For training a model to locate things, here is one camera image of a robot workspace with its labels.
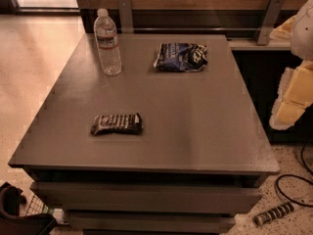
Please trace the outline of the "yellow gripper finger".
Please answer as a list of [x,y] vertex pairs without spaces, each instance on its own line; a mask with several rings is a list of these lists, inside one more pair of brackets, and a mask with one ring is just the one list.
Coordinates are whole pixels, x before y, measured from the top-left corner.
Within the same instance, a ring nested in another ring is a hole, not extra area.
[[284,124],[294,125],[304,114],[305,109],[300,105],[289,102],[279,102],[276,106],[275,118]]
[[287,89],[283,101],[298,107],[313,104],[313,62],[303,61],[295,70],[286,68],[288,74]]

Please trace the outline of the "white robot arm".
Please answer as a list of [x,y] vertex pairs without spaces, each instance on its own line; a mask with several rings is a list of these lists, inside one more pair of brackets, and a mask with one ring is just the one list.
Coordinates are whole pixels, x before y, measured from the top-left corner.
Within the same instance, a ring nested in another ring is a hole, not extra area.
[[291,52],[302,60],[282,74],[270,126],[286,130],[313,104],[313,0],[308,0],[291,22]]

